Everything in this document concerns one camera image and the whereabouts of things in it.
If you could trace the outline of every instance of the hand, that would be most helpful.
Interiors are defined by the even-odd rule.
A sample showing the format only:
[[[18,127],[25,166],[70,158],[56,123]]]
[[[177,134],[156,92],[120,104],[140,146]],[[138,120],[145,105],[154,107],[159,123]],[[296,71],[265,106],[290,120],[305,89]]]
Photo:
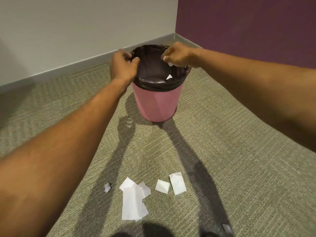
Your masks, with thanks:
[[[176,42],[169,47],[161,59],[166,63],[172,63],[176,66],[191,66],[197,68],[198,66],[194,63],[194,51],[196,48],[188,47],[180,42]]]
[[[140,61],[140,59],[136,57],[132,62],[130,62],[129,59],[131,57],[131,53],[118,50],[114,53],[110,63],[111,79],[122,81],[126,87],[135,78],[137,74],[137,67]]]

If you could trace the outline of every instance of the white wall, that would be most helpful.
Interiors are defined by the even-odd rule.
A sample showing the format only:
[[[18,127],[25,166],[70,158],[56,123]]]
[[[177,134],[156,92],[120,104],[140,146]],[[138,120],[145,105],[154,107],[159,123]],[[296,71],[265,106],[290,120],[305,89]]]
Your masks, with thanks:
[[[175,32],[178,0],[0,0],[0,85]]]

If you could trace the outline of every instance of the trash can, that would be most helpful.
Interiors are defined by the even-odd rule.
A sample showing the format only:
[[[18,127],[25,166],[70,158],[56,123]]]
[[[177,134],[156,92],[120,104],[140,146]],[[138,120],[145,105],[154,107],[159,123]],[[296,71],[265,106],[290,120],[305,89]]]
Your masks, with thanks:
[[[132,51],[131,60],[140,58],[132,89],[140,114],[152,122],[162,122],[173,116],[183,82],[191,71],[191,67],[170,66],[161,60],[167,48],[144,45]]]

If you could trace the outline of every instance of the person's left hand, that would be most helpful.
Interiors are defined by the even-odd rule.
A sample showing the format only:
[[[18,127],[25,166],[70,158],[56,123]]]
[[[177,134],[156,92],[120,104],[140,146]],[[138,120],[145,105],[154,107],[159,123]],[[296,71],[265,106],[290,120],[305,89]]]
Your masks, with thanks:
[[[122,81],[126,87],[133,81],[137,74],[137,67],[140,62],[138,57],[134,58],[132,62],[129,59],[132,57],[131,53],[118,50],[114,53],[110,63],[110,73],[112,80]]]

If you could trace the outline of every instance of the baseboard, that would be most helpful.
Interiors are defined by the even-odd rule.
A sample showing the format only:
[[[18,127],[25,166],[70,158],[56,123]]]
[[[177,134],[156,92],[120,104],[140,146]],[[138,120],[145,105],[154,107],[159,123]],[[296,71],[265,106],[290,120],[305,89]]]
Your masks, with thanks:
[[[133,50],[136,47],[141,46],[141,45],[166,43],[166,42],[174,40],[174,36],[175,36],[175,34],[172,33],[172,34],[169,34],[169,35],[166,35],[163,37],[159,37],[159,38],[156,38],[153,40],[149,40],[149,41],[137,44],[137,45],[125,47],[124,50],[131,51],[131,50]],[[107,52],[107,53],[102,54],[102,55],[94,56],[92,58],[85,59],[85,60],[82,60],[82,61],[79,61],[76,63],[72,63],[72,64],[69,64],[69,65],[66,65],[63,67],[59,67],[59,68],[56,68],[53,70],[49,70],[49,71],[46,71],[46,72],[43,72],[40,74],[36,74],[36,75],[30,76],[28,78],[18,80],[16,82],[5,84],[3,86],[0,86],[0,93],[4,93],[4,92],[7,92],[7,91],[10,91],[13,89],[17,89],[19,87],[27,86],[30,84],[42,83],[42,82],[45,82],[48,79],[53,78],[53,77],[70,74],[70,73],[73,73],[76,71],[84,70],[84,69],[92,67],[92,66],[96,66],[96,65],[99,65],[102,63],[109,62],[115,51],[110,51],[110,52]]]
[[[177,34],[177,33],[175,33],[174,34],[174,38],[175,39],[177,39],[177,40],[180,40],[182,43],[189,43],[189,44],[191,44],[192,46],[195,46],[195,47],[201,47],[201,46],[199,46],[198,44],[195,44],[194,42],[192,42],[192,41],[190,41],[190,40],[188,40],[188,39],[186,39],[186,38],[184,38],[183,36],[181,36],[181,35],[179,35],[179,34]]]

